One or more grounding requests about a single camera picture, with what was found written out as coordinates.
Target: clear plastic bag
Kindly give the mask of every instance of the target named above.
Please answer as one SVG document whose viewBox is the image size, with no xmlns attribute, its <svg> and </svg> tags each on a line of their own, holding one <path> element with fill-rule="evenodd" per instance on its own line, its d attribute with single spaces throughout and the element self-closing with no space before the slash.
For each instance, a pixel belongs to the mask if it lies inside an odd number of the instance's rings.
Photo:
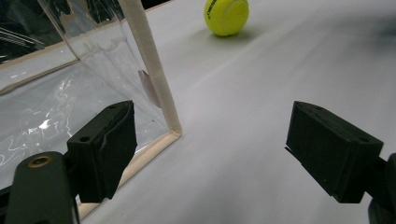
<svg viewBox="0 0 396 224">
<path fill-rule="evenodd" d="M 62 42 L 37 1 L 4 0 L 0 11 L 0 64 Z"/>
<path fill-rule="evenodd" d="M 21 66 L 0 67 L 6 90 L 0 96 L 0 189 L 11 184 L 21 160 L 42 151 L 65 153 L 66 141 L 108 105 L 134 101 L 138 149 L 169 131 L 116 2 L 70 0 L 69 8 L 39 2 L 64 43 Z M 64 52 L 70 60 L 62 59 Z M 52 61 L 58 64 L 48 67 Z"/>
</svg>

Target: black plastic part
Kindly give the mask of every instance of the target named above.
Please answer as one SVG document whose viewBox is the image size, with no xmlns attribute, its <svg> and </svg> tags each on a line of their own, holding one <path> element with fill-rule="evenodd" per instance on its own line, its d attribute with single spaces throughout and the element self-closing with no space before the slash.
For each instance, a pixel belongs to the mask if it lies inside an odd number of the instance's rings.
<svg viewBox="0 0 396 224">
<path fill-rule="evenodd" d="M 396 215 L 396 153 L 389 156 L 385 178 L 389 190 L 389 198 L 393 206 L 393 214 Z"/>
<path fill-rule="evenodd" d="M 64 153 L 64 164 L 66 166 L 66 172 L 69 178 L 70 191 L 72 192 L 72 195 L 76 197 L 78 195 L 79 189 L 81 188 L 78 178 L 79 169 L 77 164 L 71 162 L 70 152 Z"/>
<path fill-rule="evenodd" d="M 389 164 L 386 161 L 378 157 L 374 163 L 364 170 L 362 184 L 365 186 L 367 193 L 373 197 L 375 203 L 388 212 L 393 213 L 393 205 L 389 193 L 394 191 L 394 189 L 388 188 L 388 181 L 390 181 L 390 176 L 387 178 L 386 175 L 388 166 Z"/>
<path fill-rule="evenodd" d="M 369 206 L 369 220 L 370 224 L 395 224 L 395 216 L 389 210 L 384 209 L 383 206 L 371 201 Z"/>
<path fill-rule="evenodd" d="M 10 192 L 11 187 L 0 190 L 0 224 L 4 224 L 6 222 L 6 213 Z"/>
<path fill-rule="evenodd" d="M 6 224 L 17 223 L 79 223 L 61 153 L 40 153 L 18 165 L 6 215 Z"/>
<path fill-rule="evenodd" d="M 373 165 L 383 143 L 332 112 L 295 102 L 287 150 L 339 203 L 359 203 L 363 171 Z"/>
<path fill-rule="evenodd" d="M 108 106 L 67 141 L 83 203 L 113 197 L 136 146 L 132 101 Z"/>
</svg>

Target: yellow tennis ball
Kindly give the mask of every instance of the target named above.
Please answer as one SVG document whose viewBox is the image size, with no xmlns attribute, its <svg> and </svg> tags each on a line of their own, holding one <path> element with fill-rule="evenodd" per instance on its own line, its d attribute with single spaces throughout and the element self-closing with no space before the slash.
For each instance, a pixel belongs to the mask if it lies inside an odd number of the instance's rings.
<svg viewBox="0 0 396 224">
<path fill-rule="evenodd" d="M 204 17 L 215 35 L 235 35 L 248 20 L 247 0 L 207 0 Z"/>
</svg>

